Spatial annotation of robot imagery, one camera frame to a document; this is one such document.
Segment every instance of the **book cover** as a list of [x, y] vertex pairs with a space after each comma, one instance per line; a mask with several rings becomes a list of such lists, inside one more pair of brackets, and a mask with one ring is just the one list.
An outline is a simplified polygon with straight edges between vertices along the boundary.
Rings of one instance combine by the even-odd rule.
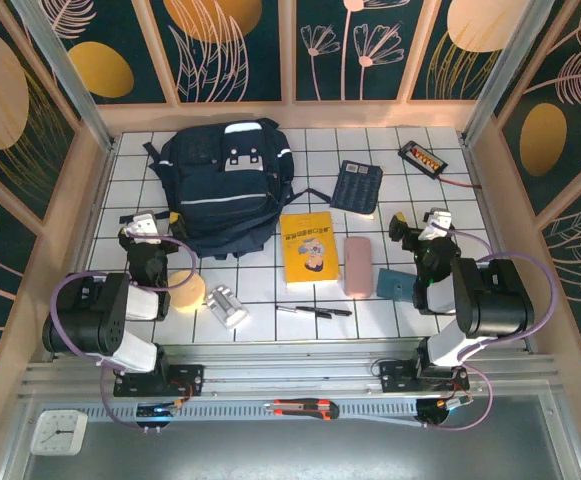
[[286, 283], [339, 279], [330, 212], [281, 215]]

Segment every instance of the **black pen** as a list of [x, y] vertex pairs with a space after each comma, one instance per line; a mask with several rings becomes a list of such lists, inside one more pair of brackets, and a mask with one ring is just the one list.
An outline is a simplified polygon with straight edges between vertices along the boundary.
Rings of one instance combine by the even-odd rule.
[[314, 313], [314, 315], [317, 318], [327, 318], [327, 319], [332, 319], [332, 314], [329, 312], [324, 312], [320, 309], [314, 309], [314, 308], [310, 308], [310, 307], [284, 307], [282, 305], [276, 305], [275, 307], [277, 310], [281, 311], [281, 312], [289, 312], [289, 313], [303, 313], [303, 312], [307, 312], [307, 313]]
[[352, 315], [350, 310], [338, 310], [336, 308], [318, 308], [318, 307], [304, 307], [297, 306], [297, 310], [303, 310], [304, 312], [315, 312], [315, 313], [327, 313], [329, 315], [338, 315], [342, 317], [349, 317]]

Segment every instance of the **red utility knife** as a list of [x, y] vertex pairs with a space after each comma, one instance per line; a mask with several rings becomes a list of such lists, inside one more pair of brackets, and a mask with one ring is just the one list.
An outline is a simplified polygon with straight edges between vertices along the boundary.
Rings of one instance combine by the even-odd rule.
[[318, 398], [275, 400], [274, 403], [266, 403], [265, 407], [268, 411], [274, 412], [275, 415], [314, 417], [320, 420], [339, 418], [339, 407], [336, 403]]

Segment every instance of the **wooden disc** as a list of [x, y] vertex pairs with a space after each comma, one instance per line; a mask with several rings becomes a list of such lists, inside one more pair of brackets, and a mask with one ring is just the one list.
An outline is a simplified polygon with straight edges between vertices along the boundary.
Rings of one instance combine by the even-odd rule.
[[[175, 272], [168, 278], [168, 285], [183, 282], [190, 275], [190, 270]], [[206, 296], [206, 284], [198, 273], [185, 285], [170, 290], [170, 306], [179, 312], [193, 312], [203, 303]]]

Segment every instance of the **navy blue backpack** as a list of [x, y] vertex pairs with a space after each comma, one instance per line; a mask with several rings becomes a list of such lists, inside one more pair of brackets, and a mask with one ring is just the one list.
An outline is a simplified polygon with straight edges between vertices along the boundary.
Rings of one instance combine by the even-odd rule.
[[256, 121], [190, 127], [178, 132], [154, 160], [168, 201], [175, 238], [199, 257], [225, 259], [263, 250], [281, 210], [310, 191], [292, 192], [292, 152], [278, 124]]

